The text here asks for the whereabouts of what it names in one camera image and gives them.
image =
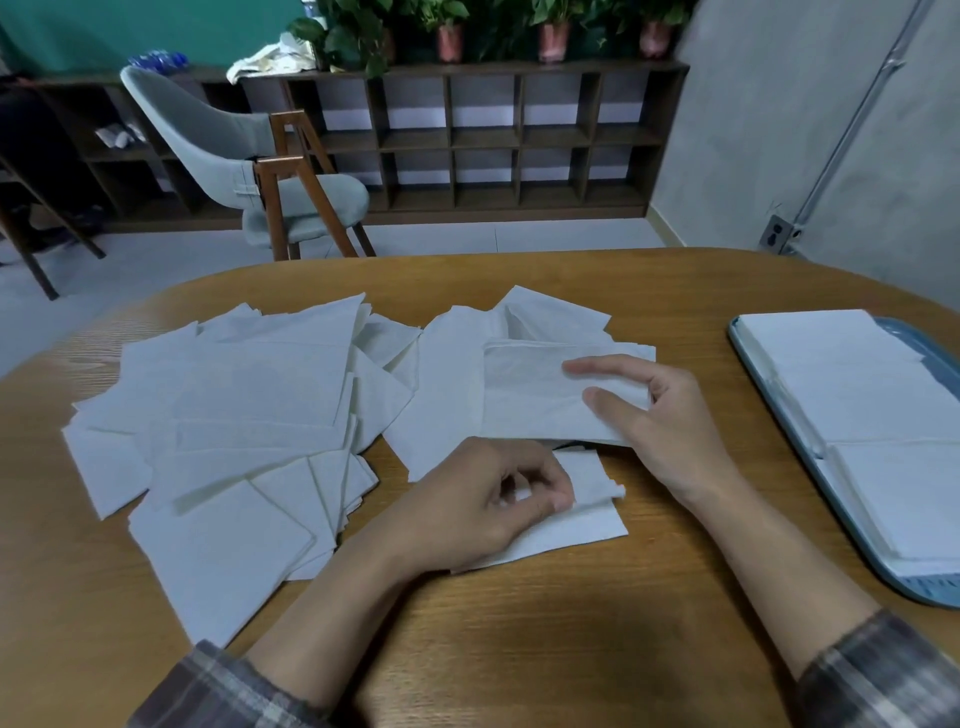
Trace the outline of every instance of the floor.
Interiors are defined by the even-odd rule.
[[[379,255],[519,253],[531,251],[659,248],[644,219],[564,220],[458,225],[368,227]],[[60,298],[47,301],[7,241],[0,242],[0,376],[88,326],[113,308],[187,280],[266,263],[270,251],[251,248],[240,231],[101,235],[107,257],[79,245],[39,257]],[[304,244],[305,258],[339,256],[329,238]]]

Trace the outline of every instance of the white wall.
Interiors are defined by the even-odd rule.
[[[960,310],[960,4],[938,0],[798,247]]]
[[[793,218],[912,7],[701,0],[653,199],[687,245],[752,249],[771,214]]]

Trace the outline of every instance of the cubby shelf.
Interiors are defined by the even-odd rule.
[[[307,111],[335,166],[348,174],[355,173],[351,165],[358,159],[364,160],[364,181],[379,180],[379,185],[369,186],[368,222],[467,222],[644,215],[687,70],[686,64],[672,60],[595,60],[551,65],[505,61],[402,65],[391,68],[379,79],[365,79],[359,73],[308,71],[272,77],[270,82],[279,85],[286,108]],[[638,118],[629,121],[627,117],[628,123],[622,116],[601,113],[604,82],[611,74],[624,73],[646,76],[642,105],[634,117]],[[563,74],[580,77],[579,95],[572,102],[575,121],[570,117],[570,123],[565,124],[537,123],[543,119],[533,118],[528,111],[535,103],[530,90],[535,82],[528,78],[543,77],[536,79],[536,86],[542,88],[550,83],[550,76]],[[452,85],[468,83],[464,79],[471,76],[488,77],[482,82],[485,85],[494,83],[494,77],[505,84],[513,78],[513,122],[509,117],[498,122],[510,126],[454,123]],[[253,97],[243,85],[227,83],[223,69],[196,67],[189,71],[189,77],[214,107],[235,113],[251,111]],[[403,82],[412,77],[434,77],[437,81]],[[436,83],[437,93],[443,91],[440,120],[445,124],[433,127],[432,122],[421,123],[423,128],[393,126],[385,85],[394,79],[398,83]],[[347,82],[362,89],[366,109],[358,112],[364,119],[369,116],[367,129],[327,127],[329,117],[325,112],[330,109],[324,107],[322,97],[327,97],[321,93],[321,87]],[[104,188],[114,208],[109,225],[112,230],[214,230],[240,226],[240,212],[206,198],[116,74],[51,77],[39,80],[37,86],[73,139],[81,159]],[[506,93],[509,97],[509,86]],[[509,98],[506,103],[509,111]],[[112,150],[96,138],[98,128],[130,120],[143,130],[147,143]],[[299,151],[300,141],[295,134],[288,134],[288,142],[291,152]],[[568,174],[564,172],[567,179],[545,180],[540,178],[542,175],[531,173],[530,165],[551,154],[566,155],[568,161],[563,170],[568,168]],[[623,162],[612,164],[612,156],[619,156]],[[484,159],[493,157],[504,160],[504,168],[493,175],[498,182],[477,182],[490,177],[478,176],[477,170],[469,166],[477,159],[483,166]],[[438,168],[426,173],[404,173],[404,164],[409,165],[411,160],[427,163],[423,162],[425,159]],[[611,176],[612,169],[617,170],[613,174],[620,179],[593,179]],[[401,183],[401,179],[431,183]]]

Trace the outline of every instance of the plant pot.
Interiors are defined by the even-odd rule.
[[[673,26],[661,20],[648,20],[640,31],[640,55],[645,59],[661,59],[670,50]]]
[[[464,59],[464,26],[442,25],[437,29],[437,55],[444,63],[459,63]]]
[[[570,39],[570,23],[540,25],[540,62],[559,63],[566,58],[566,42]]]
[[[389,65],[396,63],[396,43],[394,42],[394,32],[390,28],[383,29],[383,37],[380,39],[383,46],[383,58]]]

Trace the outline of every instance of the chair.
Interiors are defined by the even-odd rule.
[[[344,257],[357,257],[347,236],[353,228],[364,254],[376,255],[360,224],[370,194],[359,180],[336,174],[304,111],[229,113],[153,71],[128,66],[120,78],[201,189],[243,210],[251,245],[270,246],[274,260],[299,259],[301,242],[330,235]],[[289,154],[288,125],[304,154]],[[314,175],[310,149],[321,175]]]

